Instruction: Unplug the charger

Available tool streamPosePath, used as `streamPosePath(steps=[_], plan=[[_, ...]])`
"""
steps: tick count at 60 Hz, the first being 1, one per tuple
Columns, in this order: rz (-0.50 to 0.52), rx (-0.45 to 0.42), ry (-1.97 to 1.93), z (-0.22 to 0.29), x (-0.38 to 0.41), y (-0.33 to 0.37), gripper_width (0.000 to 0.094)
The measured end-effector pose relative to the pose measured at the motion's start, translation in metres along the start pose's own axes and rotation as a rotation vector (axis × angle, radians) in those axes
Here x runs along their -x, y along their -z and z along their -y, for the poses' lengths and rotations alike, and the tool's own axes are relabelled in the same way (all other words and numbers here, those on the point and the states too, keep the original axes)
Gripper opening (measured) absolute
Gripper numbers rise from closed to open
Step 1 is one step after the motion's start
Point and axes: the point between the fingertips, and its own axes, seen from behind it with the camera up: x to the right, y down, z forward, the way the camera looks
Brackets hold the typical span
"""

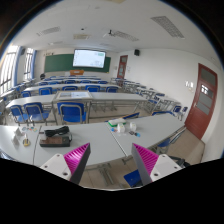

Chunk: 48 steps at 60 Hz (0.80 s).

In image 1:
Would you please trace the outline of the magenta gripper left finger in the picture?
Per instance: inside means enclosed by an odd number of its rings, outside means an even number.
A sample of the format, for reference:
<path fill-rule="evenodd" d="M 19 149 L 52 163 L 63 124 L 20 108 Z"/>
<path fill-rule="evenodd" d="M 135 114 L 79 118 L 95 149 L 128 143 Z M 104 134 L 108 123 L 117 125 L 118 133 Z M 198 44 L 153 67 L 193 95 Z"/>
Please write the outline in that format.
<path fill-rule="evenodd" d="M 41 166 L 41 169 L 79 184 L 90 153 L 90 144 L 86 143 L 65 155 L 55 154 Z"/>

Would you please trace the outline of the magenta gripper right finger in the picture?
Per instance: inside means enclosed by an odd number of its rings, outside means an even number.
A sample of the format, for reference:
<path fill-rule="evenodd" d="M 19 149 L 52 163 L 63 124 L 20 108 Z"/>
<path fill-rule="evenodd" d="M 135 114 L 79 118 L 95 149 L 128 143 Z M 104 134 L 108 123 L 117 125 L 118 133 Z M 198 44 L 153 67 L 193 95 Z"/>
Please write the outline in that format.
<path fill-rule="evenodd" d="M 155 182 L 181 170 L 181 167 L 168 155 L 158 155 L 135 143 L 132 144 L 131 153 L 137 165 L 143 185 Z"/>

